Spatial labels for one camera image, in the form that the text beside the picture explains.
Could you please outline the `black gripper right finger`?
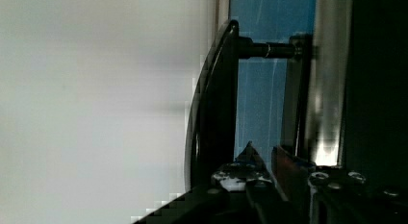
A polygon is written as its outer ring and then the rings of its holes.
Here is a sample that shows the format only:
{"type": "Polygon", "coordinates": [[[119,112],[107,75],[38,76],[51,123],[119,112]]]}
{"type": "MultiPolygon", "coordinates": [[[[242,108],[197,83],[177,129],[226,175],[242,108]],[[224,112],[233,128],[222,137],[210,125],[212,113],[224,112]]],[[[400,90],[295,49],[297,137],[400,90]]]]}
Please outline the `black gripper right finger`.
{"type": "Polygon", "coordinates": [[[272,150],[272,174],[287,200],[305,224],[310,222],[309,176],[316,165],[292,155],[281,146],[272,150]]]}

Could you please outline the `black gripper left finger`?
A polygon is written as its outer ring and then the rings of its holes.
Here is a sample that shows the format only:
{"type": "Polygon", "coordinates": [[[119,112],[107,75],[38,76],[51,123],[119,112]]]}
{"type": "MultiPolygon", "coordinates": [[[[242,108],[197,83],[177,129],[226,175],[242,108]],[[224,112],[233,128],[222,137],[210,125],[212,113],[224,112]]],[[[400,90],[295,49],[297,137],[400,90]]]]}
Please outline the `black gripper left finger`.
{"type": "Polygon", "coordinates": [[[227,208],[215,213],[217,224],[289,224],[288,203],[251,141],[211,175],[211,183],[228,195],[227,208]]]}

